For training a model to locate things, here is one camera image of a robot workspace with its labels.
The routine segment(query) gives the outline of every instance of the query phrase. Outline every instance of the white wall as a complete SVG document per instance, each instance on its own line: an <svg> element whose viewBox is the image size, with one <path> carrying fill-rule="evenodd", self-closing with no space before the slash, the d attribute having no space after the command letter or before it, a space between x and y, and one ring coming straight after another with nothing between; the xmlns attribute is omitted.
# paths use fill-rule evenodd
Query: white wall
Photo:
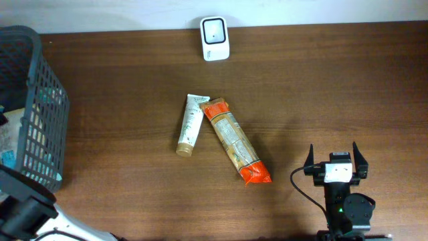
<svg viewBox="0 0 428 241"><path fill-rule="evenodd" d="M0 0L0 25L40 33L428 19L428 0Z"/></svg>

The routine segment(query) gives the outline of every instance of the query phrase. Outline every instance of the white tube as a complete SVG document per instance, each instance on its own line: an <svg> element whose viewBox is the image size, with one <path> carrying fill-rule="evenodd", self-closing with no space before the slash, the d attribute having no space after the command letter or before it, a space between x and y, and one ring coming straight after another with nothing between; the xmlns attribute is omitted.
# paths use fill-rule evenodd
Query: white tube
<svg viewBox="0 0 428 241"><path fill-rule="evenodd" d="M182 157L190 157L198 138L199 129L203 120L203 112L199 104L209 101L209 96L187 95L186 111L181 127L179 144L175 151Z"/></svg>

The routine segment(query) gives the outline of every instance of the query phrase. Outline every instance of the gray basket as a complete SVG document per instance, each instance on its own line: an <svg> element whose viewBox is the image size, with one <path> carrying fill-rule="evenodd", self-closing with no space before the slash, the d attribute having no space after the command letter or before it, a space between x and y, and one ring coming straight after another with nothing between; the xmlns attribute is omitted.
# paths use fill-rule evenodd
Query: gray basket
<svg viewBox="0 0 428 241"><path fill-rule="evenodd" d="M25 107L15 170L57 191L70 102L28 27L0 28L0 104L5 112Z"/></svg>

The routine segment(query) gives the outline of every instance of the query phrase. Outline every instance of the snack bag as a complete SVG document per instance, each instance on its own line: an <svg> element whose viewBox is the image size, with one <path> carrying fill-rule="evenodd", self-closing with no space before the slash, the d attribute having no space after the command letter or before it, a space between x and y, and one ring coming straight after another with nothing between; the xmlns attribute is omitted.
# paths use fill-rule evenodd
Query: snack bag
<svg viewBox="0 0 428 241"><path fill-rule="evenodd" d="M213 125L221 144L245 184L272 182L269 172L255 153L225 100L218 98L203 103L200 107Z"/></svg>

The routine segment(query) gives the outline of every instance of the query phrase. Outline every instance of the black cable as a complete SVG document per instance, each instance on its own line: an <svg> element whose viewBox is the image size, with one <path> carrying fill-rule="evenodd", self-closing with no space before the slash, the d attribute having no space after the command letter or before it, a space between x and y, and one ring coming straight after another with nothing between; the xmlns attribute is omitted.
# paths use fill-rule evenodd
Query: black cable
<svg viewBox="0 0 428 241"><path fill-rule="evenodd" d="M300 192L300 194L302 194L304 197L306 197L309 201L311 201L312 203L314 203L315 205L317 205L322 210L322 213L324 214L324 216L326 216L327 228L328 228L328 231L330 232L330 239L329 240L332 240L334 237L333 237L332 230L330 228L330 220L328 219L327 211L324 209L323 206L321 206L321 204L319 204L317 201L313 200L310 196L308 196L306 193L304 193L302 190L300 190L300 188L297 187L297 185L293 181L293 175L296 172L301 171L301 170L303 170L305 168L320 167L320 166L321 166L321 164L310 165L310 166L307 166L307 167L299 167L296 170L292 171L292 173L290 174L290 181L291 181L293 187L296 188L296 190L298 192Z"/></svg>
<svg viewBox="0 0 428 241"><path fill-rule="evenodd" d="M34 241L40 241L40 240L46 238L49 235L55 235L55 234L64 235L64 236L67 236L68 238L73 238L74 240L78 240L78 241L86 241L85 239L79 238L79 237L77 237L77 236L75 236L73 234L68 234L66 232L62 232L62 231L58 231L58 230L54 230L54 231L42 234L41 236L37 237Z"/></svg>

